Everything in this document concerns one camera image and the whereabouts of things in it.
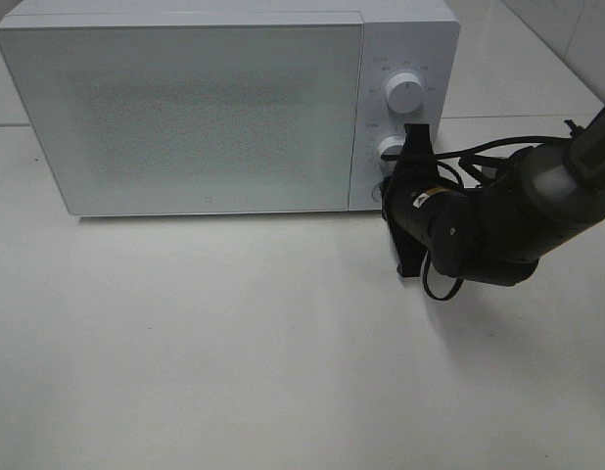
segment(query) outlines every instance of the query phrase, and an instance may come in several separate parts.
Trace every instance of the white knob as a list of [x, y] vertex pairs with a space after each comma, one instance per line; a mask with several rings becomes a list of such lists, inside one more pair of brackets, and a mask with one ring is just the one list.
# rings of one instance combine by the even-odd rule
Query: white knob
[[402, 71], [391, 77], [385, 85], [388, 106], [395, 113], [408, 115], [424, 101], [422, 78], [411, 71]]
[[399, 155], [400, 150], [402, 150], [402, 144], [404, 144], [404, 137], [393, 135], [392, 137], [383, 139], [377, 147], [379, 166], [384, 174], [390, 174], [394, 170], [396, 162], [386, 162], [381, 157], [384, 155]]

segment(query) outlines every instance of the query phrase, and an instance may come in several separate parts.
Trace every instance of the white table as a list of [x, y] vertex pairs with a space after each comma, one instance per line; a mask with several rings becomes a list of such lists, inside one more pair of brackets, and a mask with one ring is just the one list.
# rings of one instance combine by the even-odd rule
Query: white table
[[[491, 11], [553, 75], [473, 102], [460, 54], [439, 150], [599, 106]], [[0, 125], [25, 123], [8, 92]], [[395, 267], [377, 214], [79, 221], [31, 129], [0, 126], [0, 469], [605, 469], [605, 222], [448, 304]]]

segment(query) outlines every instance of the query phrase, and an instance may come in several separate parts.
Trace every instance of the microwave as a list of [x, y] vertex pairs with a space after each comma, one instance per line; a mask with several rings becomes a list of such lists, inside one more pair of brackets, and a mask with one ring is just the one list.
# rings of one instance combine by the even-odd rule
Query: microwave
[[0, 51], [69, 213], [371, 211], [458, 34], [442, 0], [24, 0]]

